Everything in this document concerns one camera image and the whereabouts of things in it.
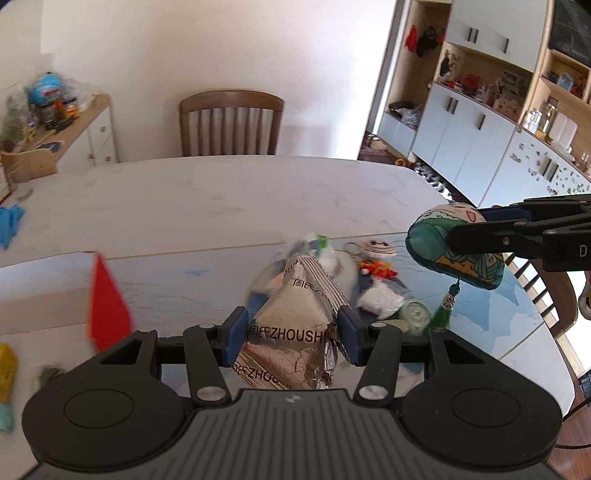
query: silver foil bag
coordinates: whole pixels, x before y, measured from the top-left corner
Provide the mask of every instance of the silver foil bag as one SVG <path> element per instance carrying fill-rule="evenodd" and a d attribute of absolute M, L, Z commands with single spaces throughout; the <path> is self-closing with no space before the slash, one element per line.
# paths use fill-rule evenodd
<path fill-rule="evenodd" d="M 331 388 L 343 305 L 347 300 L 318 260 L 293 256 L 282 286 L 252 319 L 234 370 L 261 390 Z"/>

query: white drawer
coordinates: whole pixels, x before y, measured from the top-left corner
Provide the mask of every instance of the white drawer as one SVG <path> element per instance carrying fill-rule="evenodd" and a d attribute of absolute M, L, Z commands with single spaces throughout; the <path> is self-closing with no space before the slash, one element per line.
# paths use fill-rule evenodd
<path fill-rule="evenodd" d="M 95 166 L 88 132 L 82 132 L 56 163 L 58 173 L 84 173 Z"/>
<path fill-rule="evenodd" d="M 96 154 L 95 164 L 97 167 L 100 167 L 101 165 L 114 165 L 116 163 L 115 143 L 113 142 L 113 136 L 111 136 L 107 138 L 105 144 Z"/>
<path fill-rule="evenodd" d="M 90 132 L 90 142 L 92 144 L 92 150 L 95 152 L 105 145 L 105 142 L 113 135 L 113 128 L 111 126 L 111 109 L 110 107 L 105 108 L 102 113 L 96 117 L 88 127 Z"/>

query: dining table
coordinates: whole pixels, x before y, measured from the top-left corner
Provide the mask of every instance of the dining table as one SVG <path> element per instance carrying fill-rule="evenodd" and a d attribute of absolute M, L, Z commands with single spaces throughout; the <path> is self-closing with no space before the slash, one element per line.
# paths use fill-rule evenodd
<path fill-rule="evenodd" d="M 35 302 L 23 292 L 43 300 L 64 290 L 62 284 L 86 288 L 91 252 L 106 260 L 135 327 L 160 336 L 224 321 L 245 302 L 256 276 L 308 232 L 328 237 L 341 252 L 370 238 L 392 243 L 399 278 L 430 310 L 453 282 L 419 267 L 405 250 L 413 222 L 447 203 L 409 168 L 281 155 L 162 158 L 55 174 L 31 186 L 33 194 L 20 202 L 25 214 L 18 235 L 0 251 L 0 307 L 11 306 L 15 315 L 0 318 L 0 343 L 14 345 L 22 360 L 17 420 L 31 395 L 23 372 L 56 363 L 73 368 L 92 354 L 81 340 L 84 302 L 72 306 L 74 313 L 60 313 L 69 320 L 57 326 L 51 315 L 24 318 Z M 7 206 L 15 202 L 9 198 Z M 563 357 L 509 270 L 498 291 L 462 286 L 450 329 L 569 411 L 574 388 Z M 225 373 L 227 381 L 243 386 L 232 373 Z M 186 385 L 171 377 L 182 393 Z M 0 434 L 0 465 L 0 480 L 34 465 L 19 425 Z"/>

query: green tassel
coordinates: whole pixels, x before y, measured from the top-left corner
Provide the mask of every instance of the green tassel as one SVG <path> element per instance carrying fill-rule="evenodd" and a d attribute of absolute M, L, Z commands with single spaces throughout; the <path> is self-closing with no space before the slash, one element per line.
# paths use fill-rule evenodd
<path fill-rule="evenodd" d="M 449 287 L 449 292 L 443 297 L 441 306 L 433 315 L 431 322 L 425 329 L 426 332 L 434 328 L 449 330 L 450 317 L 452 315 L 453 304 L 456 301 L 456 295 L 460 293 L 460 281 Z"/>

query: wooden floor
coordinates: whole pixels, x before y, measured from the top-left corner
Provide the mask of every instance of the wooden floor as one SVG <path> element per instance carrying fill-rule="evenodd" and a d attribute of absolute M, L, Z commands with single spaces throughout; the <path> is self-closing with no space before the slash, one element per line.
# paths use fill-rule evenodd
<path fill-rule="evenodd" d="M 570 376 L 574 384 L 573 407 L 585 400 L 579 380 L 570 368 Z M 591 409 L 583 407 L 570 417 L 562 426 L 558 442 L 562 445 L 583 445 L 591 443 Z M 563 450 L 555 448 L 550 455 L 548 464 L 566 480 L 591 479 L 591 448 L 585 450 Z"/>

